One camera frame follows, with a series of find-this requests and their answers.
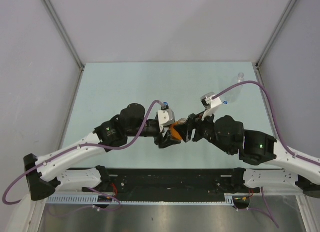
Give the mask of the orange bottle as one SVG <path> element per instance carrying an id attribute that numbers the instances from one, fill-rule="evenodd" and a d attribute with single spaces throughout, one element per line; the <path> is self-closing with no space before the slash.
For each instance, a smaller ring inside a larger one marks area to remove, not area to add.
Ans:
<path id="1" fill-rule="evenodd" d="M 169 130 L 171 132 L 171 135 L 174 139 L 177 139 L 177 140 L 182 140 L 182 136 L 177 132 L 177 130 L 175 129 L 175 126 L 178 125 L 178 124 L 183 124 L 186 122 L 186 118 L 181 118 L 180 120 L 176 121 L 175 123 L 171 124 L 170 127 L 169 127 Z"/>

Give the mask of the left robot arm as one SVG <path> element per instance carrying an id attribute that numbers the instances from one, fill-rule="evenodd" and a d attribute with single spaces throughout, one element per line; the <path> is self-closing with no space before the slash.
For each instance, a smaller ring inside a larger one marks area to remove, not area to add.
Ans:
<path id="1" fill-rule="evenodd" d="M 67 169 L 92 156 L 111 150 L 128 148 L 128 138 L 136 141 L 139 137 L 153 137 L 159 148 L 180 144 L 182 137 L 174 131 L 177 124 L 175 115 L 168 105 L 157 112 L 155 119 L 149 119 L 150 111 L 138 103 L 129 104 L 111 120 L 96 127 L 92 133 L 75 144 L 37 157 L 28 154 L 24 157 L 26 180 L 33 201 L 39 201 L 53 195 L 59 188 L 77 189 L 96 188 L 104 192 L 111 185 L 110 177 L 103 166 L 97 166 L 87 175 L 73 171 L 67 175 Z"/>

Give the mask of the clear plastic bottle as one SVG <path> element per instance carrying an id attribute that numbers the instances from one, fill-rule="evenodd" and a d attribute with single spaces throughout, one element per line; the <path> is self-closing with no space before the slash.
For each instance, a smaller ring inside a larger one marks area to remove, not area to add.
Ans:
<path id="1" fill-rule="evenodd" d="M 245 74 L 243 72 L 239 72 L 237 75 L 235 75 L 233 78 L 230 79 L 229 83 L 227 84 L 227 88 L 238 84 L 240 82 L 243 82 L 245 80 Z M 223 100 L 227 100 L 228 103 L 234 103 L 239 98 L 239 95 L 242 91 L 243 85 L 239 85 L 228 92 L 226 92 L 223 96 Z"/>

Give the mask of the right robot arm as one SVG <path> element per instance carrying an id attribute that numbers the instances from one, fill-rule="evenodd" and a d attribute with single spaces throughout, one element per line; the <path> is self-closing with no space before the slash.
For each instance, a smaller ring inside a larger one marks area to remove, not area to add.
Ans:
<path id="1" fill-rule="evenodd" d="M 269 164 L 277 170 L 246 170 L 230 181 L 235 192 L 245 189 L 273 186 L 300 189 L 303 194 L 320 196 L 320 160 L 301 151 L 290 148 L 269 134 L 247 130 L 240 121 L 230 115 L 214 120 L 204 113 L 191 114 L 185 121 L 174 125 L 174 130 L 184 142 L 205 139 L 228 155 L 238 155 L 244 163 L 258 166 Z"/>

